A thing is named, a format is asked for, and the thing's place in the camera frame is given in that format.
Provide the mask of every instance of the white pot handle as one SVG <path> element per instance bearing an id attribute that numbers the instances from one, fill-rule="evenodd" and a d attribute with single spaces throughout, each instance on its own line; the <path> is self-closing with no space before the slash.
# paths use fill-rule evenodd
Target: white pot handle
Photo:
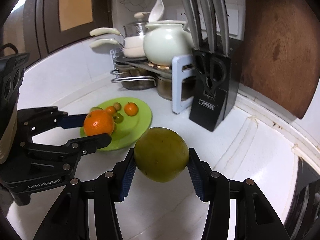
<path id="1" fill-rule="evenodd" d="M 97 28 L 89 32 L 90 36 L 99 36 L 102 34 L 107 34 L 107 33 L 112 33 L 115 35 L 121 35 L 120 32 L 117 29 L 114 28 L 107 28 L 107 27 L 102 27 L 102 28 Z"/>
<path id="2" fill-rule="evenodd" d="M 120 45 L 123 47 L 123 45 L 121 43 L 119 43 L 117 40 L 115 39 L 99 39 L 99 40 L 95 40 L 93 42 L 90 43 L 89 47 L 90 48 L 97 48 L 103 44 L 114 44 L 114 45 Z"/>

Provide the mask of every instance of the pot handle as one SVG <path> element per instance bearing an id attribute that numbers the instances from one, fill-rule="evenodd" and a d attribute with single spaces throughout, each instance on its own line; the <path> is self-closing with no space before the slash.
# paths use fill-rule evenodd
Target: pot handle
<path id="1" fill-rule="evenodd" d="M 107 28 L 107 27 L 101 27 L 101 28 L 97 28 L 94 29 L 92 31 L 89 32 L 90 36 L 99 36 L 99 35 L 103 35 L 103 34 L 107 34 L 107 33 L 112 33 L 115 35 L 121 35 L 120 31 L 118 31 L 115 28 Z"/>
<path id="2" fill-rule="evenodd" d="M 120 75 L 120 74 L 127 74 L 127 72 L 120 72 L 118 69 L 114 69 L 110 71 L 111 75 Z"/>
<path id="3" fill-rule="evenodd" d="M 119 41 L 115 40 L 115 39 L 98 39 L 95 40 L 93 42 L 90 43 L 89 47 L 90 48 L 96 48 L 99 47 L 103 44 L 114 44 L 114 45 L 120 45 L 123 47 L 123 45 L 121 43 L 119 43 Z"/>
<path id="4" fill-rule="evenodd" d="M 134 14 L 134 17 L 136 19 L 141 20 L 141 19 L 144 18 L 145 14 L 150 14 L 150 13 L 149 12 L 137 12 L 137 13 Z"/>
<path id="5" fill-rule="evenodd" d="M 119 83 L 119 82 L 130 82 L 130 81 L 153 81 L 156 84 L 156 80 L 153 76 L 138 76 L 138 77 L 124 77 L 124 78 L 114 78 L 111 80 L 111 83 Z"/>

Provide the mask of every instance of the knife block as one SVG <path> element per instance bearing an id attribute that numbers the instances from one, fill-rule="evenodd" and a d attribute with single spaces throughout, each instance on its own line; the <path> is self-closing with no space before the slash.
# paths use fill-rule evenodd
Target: knife block
<path id="1" fill-rule="evenodd" d="M 229 57 L 222 54 L 220 36 L 218 36 L 217 53 L 210 53 L 208 45 L 200 50 L 208 58 L 215 57 L 222 60 L 227 73 L 225 80 L 210 95 L 206 92 L 197 71 L 196 87 L 189 119 L 209 131 L 213 131 L 225 119 L 236 102 L 242 70 L 242 62 L 237 60 L 241 57 L 237 57 L 236 54 L 242 52 L 241 43 L 242 41 L 230 39 Z"/>

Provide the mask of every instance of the orange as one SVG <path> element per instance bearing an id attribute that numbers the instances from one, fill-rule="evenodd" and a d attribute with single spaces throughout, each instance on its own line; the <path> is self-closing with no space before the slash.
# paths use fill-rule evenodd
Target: orange
<path id="1" fill-rule="evenodd" d="M 113 117 L 105 110 L 98 109 L 90 112 L 84 119 L 83 129 L 87 136 L 107 133 L 110 135 L 115 128 Z"/>
<path id="2" fill-rule="evenodd" d="M 135 103 L 127 103 L 124 106 L 124 112 L 126 113 L 126 115 L 128 116 L 134 116 L 138 113 L 138 106 Z"/>
<path id="3" fill-rule="evenodd" d="M 113 115 L 117 112 L 117 109 L 114 107 L 114 106 L 108 106 L 105 111 L 110 114 L 110 115 Z"/>

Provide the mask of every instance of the fruit plate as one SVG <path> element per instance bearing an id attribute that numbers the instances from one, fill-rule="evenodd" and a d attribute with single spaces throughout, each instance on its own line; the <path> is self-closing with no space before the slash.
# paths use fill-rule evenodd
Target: fruit plate
<path id="1" fill-rule="evenodd" d="M 108 106 L 112 106 L 116 102 L 119 102 L 122 106 L 118 113 L 123 115 L 124 120 L 121 123 L 116 123 L 116 130 L 111 134 L 111 144 L 108 147 L 99 149 L 99 151 L 118 150 L 131 145 L 140 138 L 140 136 L 149 128 L 151 124 L 152 112 L 150 107 L 145 102 L 137 98 L 114 98 L 103 102 L 97 107 L 105 109 Z M 123 108 L 128 102 L 135 103 L 138 106 L 139 111 L 135 116 L 127 116 L 125 114 Z M 86 136 L 83 127 L 80 128 L 80 136 Z"/>

